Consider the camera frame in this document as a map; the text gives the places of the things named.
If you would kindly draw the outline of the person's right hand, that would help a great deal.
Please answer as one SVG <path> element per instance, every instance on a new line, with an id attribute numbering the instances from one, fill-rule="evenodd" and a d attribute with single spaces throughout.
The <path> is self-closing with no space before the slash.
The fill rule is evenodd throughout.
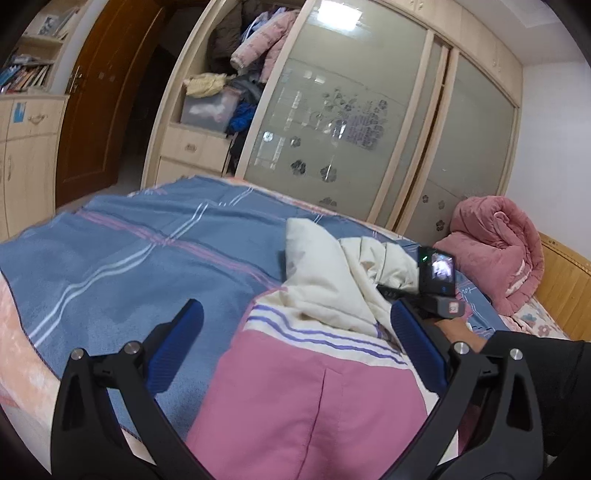
<path id="1" fill-rule="evenodd" d="M 485 338 L 474 333 L 463 318 L 443 319 L 434 323 L 451 343 L 463 342 L 473 351 L 480 352 L 487 343 Z"/>

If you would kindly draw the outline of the dark sleeved right forearm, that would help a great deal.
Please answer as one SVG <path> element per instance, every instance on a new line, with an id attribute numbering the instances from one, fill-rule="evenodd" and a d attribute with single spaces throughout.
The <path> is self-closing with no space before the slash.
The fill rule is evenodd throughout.
<path id="1" fill-rule="evenodd" d="M 502 356 L 519 349 L 538 398 L 546 453 L 566 464 L 558 477 L 583 477 L 590 459 L 590 344 L 497 332 L 482 352 Z"/>

